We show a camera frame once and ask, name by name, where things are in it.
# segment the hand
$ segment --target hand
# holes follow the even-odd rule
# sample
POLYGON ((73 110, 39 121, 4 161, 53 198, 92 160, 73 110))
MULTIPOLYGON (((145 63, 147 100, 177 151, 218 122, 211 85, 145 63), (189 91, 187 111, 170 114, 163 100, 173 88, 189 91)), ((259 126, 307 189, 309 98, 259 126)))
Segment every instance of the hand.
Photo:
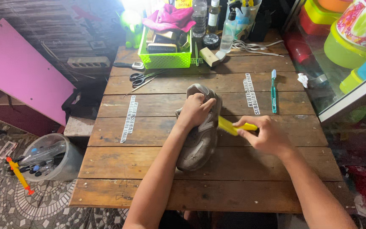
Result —
POLYGON ((214 98, 203 104, 204 98, 202 93, 189 96, 183 105, 176 124, 191 130, 193 127, 203 123, 210 109, 216 104, 216 99, 214 98))
POLYGON ((242 118, 233 123, 234 126, 242 126, 245 123, 254 124, 259 128, 258 137, 252 133, 238 129, 238 134, 247 139, 252 147, 266 154, 281 156, 281 154, 294 151, 295 147, 291 144, 286 134, 283 133, 275 120, 269 116, 252 117, 242 116, 242 118))

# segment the pink towel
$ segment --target pink towel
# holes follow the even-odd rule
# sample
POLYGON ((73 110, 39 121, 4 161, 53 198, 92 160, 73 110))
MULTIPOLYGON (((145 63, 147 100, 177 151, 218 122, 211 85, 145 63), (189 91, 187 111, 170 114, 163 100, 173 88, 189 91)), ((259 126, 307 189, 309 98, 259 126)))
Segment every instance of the pink towel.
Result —
POLYGON ((193 12, 192 7, 176 9, 170 4, 165 4, 163 9, 156 10, 148 18, 142 19, 142 24, 156 31, 180 29, 187 33, 196 24, 191 19, 193 12))

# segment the lime green plastic basket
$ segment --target lime green plastic basket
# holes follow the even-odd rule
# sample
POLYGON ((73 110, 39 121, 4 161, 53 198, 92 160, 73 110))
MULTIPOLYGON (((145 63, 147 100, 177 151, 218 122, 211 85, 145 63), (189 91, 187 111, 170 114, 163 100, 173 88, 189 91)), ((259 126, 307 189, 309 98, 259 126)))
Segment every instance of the lime green plastic basket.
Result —
POLYGON ((189 53, 160 53, 148 54, 146 51, 146 34, 148 28, 144 27, 141 45, 139 46, 138 56, 141 58, 146 69, 154 68, 189 68, 191 58, 191 30, 187 33, 187 40, 190 42, 189 53))

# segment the scissors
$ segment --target scissors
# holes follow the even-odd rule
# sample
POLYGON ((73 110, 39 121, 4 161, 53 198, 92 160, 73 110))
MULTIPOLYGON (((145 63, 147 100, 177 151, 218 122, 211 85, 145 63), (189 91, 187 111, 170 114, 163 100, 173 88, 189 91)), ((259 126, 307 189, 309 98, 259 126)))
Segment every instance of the scissors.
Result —
POLYGON ((143 83, 145 83, 145 79, 150 77, 150 76, 154 76, 154 75, 159 75, 163 72, 167 71, 167 69, 162 69, 147 75, 143 75, 142 73, 134 73, 132 75, 129 76, 129 80, 132 82, 132 86, 135 88, 137 86, 142 85, 143 83))

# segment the gray sneaker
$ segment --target gray sneaker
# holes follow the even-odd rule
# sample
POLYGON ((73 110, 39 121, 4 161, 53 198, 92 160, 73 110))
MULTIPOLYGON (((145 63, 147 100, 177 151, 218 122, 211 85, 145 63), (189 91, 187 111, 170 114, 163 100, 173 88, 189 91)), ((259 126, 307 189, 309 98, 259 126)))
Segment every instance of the gray sneaker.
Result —
MULTIPOLYGON (((213 90, 200 84, 193 84, 187 89, 187 97, 196 93, 204 94, 204 103, 211 98, 215 98, 217 102, 211 108, 206 120, 200 126, 194 127, 188 134, 176 164, 181 171, 201 168, 217 147, 218 116, 222 99, 213 90)), ((181 110, 181 108, 176 110, 176 117, 179 117, 181 110)))

